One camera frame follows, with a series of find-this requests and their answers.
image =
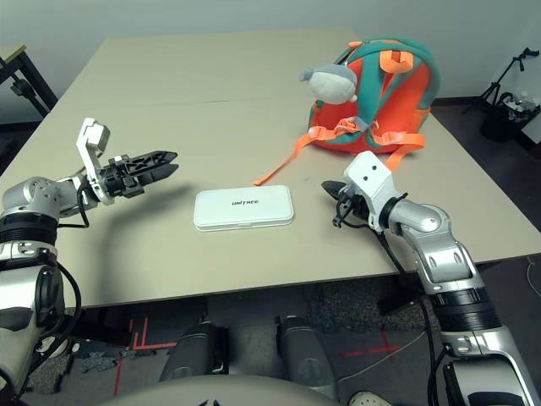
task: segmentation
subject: backpack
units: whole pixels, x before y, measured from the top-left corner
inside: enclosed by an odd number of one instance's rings
[[[350,42],[335,64],[355,73],[356,97],[341,104],[316,100],[309,130],[293,154],[255,185],[266,182],[309,144],[354,154],[390,153],[385,165],[391,171],[406,154],[424,147],[418,129],[440,87],[438,69],[426,47],[406,38]]]

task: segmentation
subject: white cable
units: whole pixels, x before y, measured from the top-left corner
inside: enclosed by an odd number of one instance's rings
[[[535,264],[533,264],[532,260],[530,260],[530,257],[527,258],[527,261],[529,262],[529,264],[527,265],[527,269],[526,269],[527,283],[528,283],[528,285],[530,285],[530,288],[532,288],[532,291],[534,291],[535,294],[537,294],[537,296],[539,296],[541,298],[541,293],[535,288],[535,286],[533,286],[532,279],[530,279],[530,271],[532,270],[532,267]]]
[[[376,361],[374,362],[372,365],[369,365],[367,366],[366,368],[363,368],[361,369],[360,371],[358,372],[355,372],[354,374],[351,374],[351,375],[346,375],[346,376],[343,376],[342,378],[338,379],[338,383],[342,383],[348,379],[351,379],[351,378],[354,378],[355,376],[359,376],[361,374],[363,374],[364,372],[366,372],[367,370],[371,370],[372,368],[374,368],[375,366],[378,366],[379,364],[381,364],[383,361],[385,361],[386,359],[389,359],[390,357],[392,357],[393,355],[395,354],[398,354],[400,353],[401,351],[403,351],[404,349],[408,348],[410,345],[413,345],[415,344],[419,339],[421,339],[421,337],[426,334],[426,332],[421,332],[418,336],[416,336],[412,341],[410,341],[409,343],[407,343],[406,345],[404,345],[403,347],[400,347],[398,350],[396,351],[393,351],[392,353],[390,354],[387,354],[385,357],[383,357],[382,359],[380,359],[379,361]]]

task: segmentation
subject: gray stuffed toy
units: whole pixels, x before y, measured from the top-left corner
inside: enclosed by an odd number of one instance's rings
[[[314,97],[329,104],[355,102],[357,75],[347,66],[328,63],[316,69],[306,69],[300,78],[308,81]]]

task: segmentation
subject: black cable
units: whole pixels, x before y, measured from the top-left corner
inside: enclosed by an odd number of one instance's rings
[[[6,381],[6,385],[0,390],[0,401],[2,402],[13,402],[17,401],[17,394],[15,392],[14,382],[9,377],[8,373],[0,368],[0,378]]]
[[[340,199],[336,203],[336,216],[339,218],[340,221],[342,221],[347,226],[351,227],[348,222],[344,220],[344,217],[346,217],[352,210],[352,207],[349,207],[343,216],[340,211],[340,204],[343,203],[343,200]],[[381,247],[385,250],[386,254],[391,259],[392,263],[394,264],[395,268],[400,273],[400,277],[402,277],[402,283],[401,285],[404,288],[411,288],[408,286],[406,281],[404,280],[404,277],[407,275],[406,270],[396,258],[396,255],[394,252],[392,252],[391,247],[389,246],[389,242],[387,241],[387,238],[385,237],[384,233],[377,233],[374,230],[372,232],[375,234],[376,238],[378,239],[378,242],[380,243]],[[418,298],[419,306],[421,307],[421,311],[423,312],[423,318],[424,318],[424,328],[426,331],[427,338],[429,340],[429,354],[430,354],[430,374],[429,374],[429,382],[427,386],[427,396],[429,400],[429,406],[440,406],[440,402],[438,399],[438,389],[437,389],[437,381],[436,381],[436,375],[435,372],[437,371],[438,367],[440,366],[441,360],[443,360],[443,357],[445,356],[445,349],[442,349],[440,356],[438,359],[435,358],[435,350],[434,350],[434,337],[432,336],[432,326],[429,319],[429,312],[426,309],[426,306],[423,302],[423,298]]]
[[[66,340],[66,338],[68,338],[69,333],[71,333],[71,331],[74,329],[75,324],[77,323],[77,320],[81,316],[82,301],[81,301],[81,292],[79,290],[79,286],[77,285],[77,282],[75,282],[75,278],[71,275],[71,273],[68,272],[66,268],[63,267],[63,265],[60,262],[57,263],[57,266],[60,272],[66,277],[66,279],[68,279],[68,282],[71,284],[71,287],[74,290],[75,313],[72,316],[66,328],[64,329],[64,331],[62,332],[62,334],[56,337],[54,343],[51,344],[51,347],[49,347],[47,351],[42,353],[41,357],[30,366],[30,369],[28,372],[29,374],[34,372],[41,364],[43,364],[46,361],[47,358],[51,356],[52,353],[54,353],[58,349],[58,347],[60,347],[60,344],[62,344]]]
[[[368,224],[352,224],[348,220],[346,220],[347,215],[353,210],[353,206],[349,206],[346,212],[342,214],[340,206],[346,202],[346,199],[347,198],[341,198],[339,201],[336,202],[336,217],[338,217],[340,223],[346,224],[348,227],[351,228],[367,228],[369,226]]]
[[[429,319],[429,312],[427,311],[426,306],[424,305],[423,298],[419,298],[418,303],[419,303],[419,306],[421,306],[421,311],[423,312],[424,325],[425,325],[425,328],[426,328],[426,335],[427,335],[427,338],[429,339],[430,371],[432,371],[433,365],[436,362],[435,350],[434,350],[434,337],[432,336],[432,326],[431,326],[430,319]],[[429,375],[429,383],[428,383],[428,386],[427,386],[427,397],[429,399],[429,405],[432,405],[432,404],[439,405],[440,403],[438,401],[438,394],[436,393],[434,395],[434,386],[436,386],[435,377],[434,377],[434,382],[431,382],[430,381],[430,376],[431,375]]]
[[[43,332],[40,335],[40,340],[42,340],[43,338],[49,337],[55,332],[57,332],[58,330],[60,330],[60,327],[62,326],[63,321],[64,321],[64,318],[63,318],[63,315],[61,315],[60,317],[58,317],[56,324],[51,329],[47,330],[46,332]]]
[[[375,234],[376,238],[378,239],[378,241],[380,242],[380,245],[383,247],[383,249],[385,250],[385,252],[389,256],[389,258],[391,259],[391,261],[394,264],[395,268],[398,270],[398,272],[401,275],[405,276],[406,275],[406,270],[404,269],[404,267],[402,266],[402,264],[400,263],[398,258],[396,258],[395,253],[392,252],[391,247],[389,246],[389,242],[387,241],[387,238],[385,237],[385,234],[376,233],[375,231],[374,231],[374,234]]]
[[[438,368],[440,368],[441,361],[446,354],[447,352],[445,351],[445,348],[441,349],[440,355],[438,355],[438,359],[434,363],[432,363],[432,367],[430,368],[429,383],[427,386],[429,406],[440,406],[440,401],[438,400],[438,384],[436,382],[436,372],[438,371]]]
[[[85,202],[83,201],[84,191],[89,194],[87,196],[88,198],[90,197],[90,193],[92,192],[92,190],[90,189],[88,184],[81,184],[80,187],[77,189],[77,205],[79,206],[79,213],[83,218],[83,222],[85,224],[58,224],[58,228],[88,228],[90,226],[88,217],[86,216]]]

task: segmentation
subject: black tripod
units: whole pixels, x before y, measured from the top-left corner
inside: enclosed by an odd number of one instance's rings
[[[539,51],[532,51],[530,48],[525,48],[524,51],[517,57],[513,57],[509,65],[507,65],[507,68],[505,68],[504,73],[501,74],[501,76],[496,80],[495,82],[491,82],[489,88],[483,92],[483,94],[472,104],[470,104],[468,107],[466,107],[464,110],[462,110],[462,114],[466,114],[470,111],[472,107],[475,107],[478,104],[485,104],[485,102],[489,99],[490,95],[494,90],[496,90],[494,94],[494,98],[492,99],[492,103],[490,103],[491,107],[494,107],[496,105],[496,102],[498,101],[498,94],[500,93],[501,88],[501,80],[504,79],[504,76],[509,72],[509,69],[511,69],[511,66],[515,62],[518,62],[518,67],[521,70],[521,72],[524,72],[524,63],[522,63],[522,60],[526,59],[526,57],[537,57],[539,55]]]

